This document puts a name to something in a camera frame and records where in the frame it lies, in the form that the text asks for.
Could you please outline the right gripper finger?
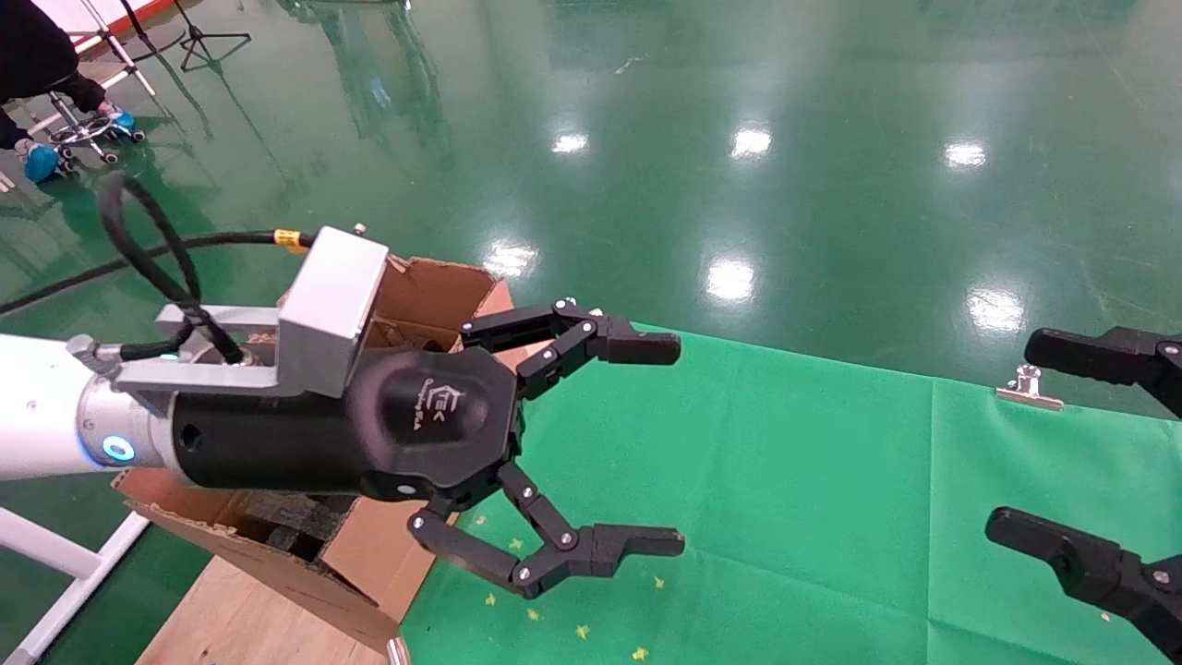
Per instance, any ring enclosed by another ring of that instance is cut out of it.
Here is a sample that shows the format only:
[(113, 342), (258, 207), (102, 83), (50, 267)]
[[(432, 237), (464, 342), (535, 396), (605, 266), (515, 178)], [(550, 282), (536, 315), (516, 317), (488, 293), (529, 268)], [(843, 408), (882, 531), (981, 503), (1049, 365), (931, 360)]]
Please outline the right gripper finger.
[(1145, 562), (1113, 540), (1013, 508), (991, 511), (983, 534), (1047, 563), (1065, 595), (1131, 622), (1170, 661), (1181, 660), (1181, 556)]
[(1102, 335), (1034, 330), (1022, 358), (1038, 369), (1111, 384), (1139, 386), (1181, 417), (1181, 337), (1113, 327)]

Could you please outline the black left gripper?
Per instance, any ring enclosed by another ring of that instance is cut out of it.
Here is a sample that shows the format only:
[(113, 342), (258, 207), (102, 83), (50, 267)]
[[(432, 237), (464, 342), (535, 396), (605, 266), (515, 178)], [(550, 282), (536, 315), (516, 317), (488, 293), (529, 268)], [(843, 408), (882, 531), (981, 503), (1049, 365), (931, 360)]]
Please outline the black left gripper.
[(473, 506), (520, 450), (518, 378), (483, 348), (370, 348), (340, 397), (178, 395), (175, 454), (226, 490)]

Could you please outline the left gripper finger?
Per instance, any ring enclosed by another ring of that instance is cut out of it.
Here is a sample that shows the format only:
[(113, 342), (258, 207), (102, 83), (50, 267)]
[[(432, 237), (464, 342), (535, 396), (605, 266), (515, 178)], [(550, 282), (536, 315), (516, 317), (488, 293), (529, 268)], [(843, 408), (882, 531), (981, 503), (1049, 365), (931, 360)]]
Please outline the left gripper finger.
[(499, 468), (495, 485), (526, 519), (541, 546), (526, 559), (449, 523), (452, 502), (434, 497), (409, 519), (409, 533), (431, 555), (532, 600), (570, 576), (615, 576), (632, 555), (676, 558), (686, 537), (675, 527), (571, 526), (515, 462)]
[(624, 317), (592, 314), (570, 298), (476, 317), (461, 325), (460, 338), (465, 348), (478, 346), (491, 354), (543, 345), (517, 365), (517, 396), (521, 400), (535, 400), (591, 359), (671, 366), (682, 353), (675, 333), (641, 332)]

